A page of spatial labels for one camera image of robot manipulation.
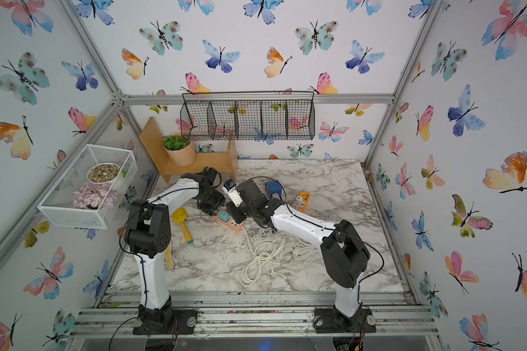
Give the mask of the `teal plug adapter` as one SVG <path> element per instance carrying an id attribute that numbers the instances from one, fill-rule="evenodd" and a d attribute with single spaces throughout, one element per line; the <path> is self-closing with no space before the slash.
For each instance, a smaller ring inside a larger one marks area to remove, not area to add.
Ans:
<path id="1" fill-rule="evenodd" d="M 219 216 L 219 219 L 223 222 L 229 222 L 229 220 L 231 219 L 229 214 L 223 210 L 220 210 L 218 216 Z"/>

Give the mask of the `blue plug adapter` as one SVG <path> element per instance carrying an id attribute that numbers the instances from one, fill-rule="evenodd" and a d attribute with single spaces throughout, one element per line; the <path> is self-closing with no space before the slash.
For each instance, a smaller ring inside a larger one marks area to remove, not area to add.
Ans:
<path id="1" fill-rule="evenodd" d="M 269 198 L 285 200 L 285 190 L 279 181 L 268 181 L 265 184 L 266 194 Z"/>

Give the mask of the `pink power strip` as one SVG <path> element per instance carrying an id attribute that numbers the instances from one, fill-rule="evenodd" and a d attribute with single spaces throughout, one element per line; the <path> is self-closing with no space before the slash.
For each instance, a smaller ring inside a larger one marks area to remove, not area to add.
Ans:
<path id="1" fill-rule="evenodd" d="M 218 223 L 219 225 L 222 225 L 222 226 L 224 226 L 224 227 L 227 227 L 228 229 L 230 229 L 230 230 L 232 230 L 232 231 L 234 231 L 234 232 L 236 232 L 236 233 L 240 233 L 240 232 L 244 229 L 244 223 L 237 223 L 237 222 L 235 222 L 234 219 L 233 219 L 233 217 L 232 217 L 231 215 L 229 215 L 230 218 L 231 218 L 231 219 L 229 220 L 229 222 L 223 222 L 223 221 L 221 221 L 221 220 L 219 219 L 218 214 L 215 215 L 215 216 L 213 216 L 212 219 L 213 219 L 216 223 Z"/>

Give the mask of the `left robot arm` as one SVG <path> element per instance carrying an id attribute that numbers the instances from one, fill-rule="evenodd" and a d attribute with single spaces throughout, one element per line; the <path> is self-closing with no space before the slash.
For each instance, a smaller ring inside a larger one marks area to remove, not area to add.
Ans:
<path id="1" fill-rule="evenodd" d="M 215 180 L 222 176 L 214 168 L 187 173 L 169 189 L 148 200 L 132 203 L 125 225 L 124 241 L 129 253 L 138 259 L 141 280 L 141 305 L 162 309 L 169 302 L 165 282 L 165 251 L 171 243 L 171 215 L 190 200 L 200 211 L 216 215 L 224 204 L 224 195 L 216 189 Z"/>

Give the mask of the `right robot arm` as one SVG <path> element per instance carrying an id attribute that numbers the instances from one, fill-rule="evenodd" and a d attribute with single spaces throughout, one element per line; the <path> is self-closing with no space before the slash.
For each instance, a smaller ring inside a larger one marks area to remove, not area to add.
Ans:
<path id="1" fill-rule="evenodd" d="M 241 184 L 229 179 L 223 191 L 234 219 L 250 218 L 262 228 L 293 235 L 320 249 L 326 272 L 335 283 L 335 310 L 346 318 L 358 313 L 370 252 L 351 222 L 325 222 L 306 215 L 279 197 L 267 197 L 252 179 Z"/>

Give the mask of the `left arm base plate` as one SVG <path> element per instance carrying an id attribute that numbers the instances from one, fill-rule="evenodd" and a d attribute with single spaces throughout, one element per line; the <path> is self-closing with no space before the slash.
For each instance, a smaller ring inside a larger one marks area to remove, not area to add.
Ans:
<path id="1" fill-rule="evenodd" d="M 139 309 L 141 324 L 133 328 L 133 335 L 192 335 L 197 319 L 193 309 Z"/>

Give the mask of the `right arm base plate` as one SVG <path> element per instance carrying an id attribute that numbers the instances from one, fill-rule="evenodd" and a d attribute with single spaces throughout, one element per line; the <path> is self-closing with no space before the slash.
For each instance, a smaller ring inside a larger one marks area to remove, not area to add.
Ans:
<path id="1" fill-rule="evenodd" d="M 335 307 L 315 309 L 313 327 L 317 333 L 376 333 L 376 319 L 369 308 L 360 307 L 346 317 Z"/>

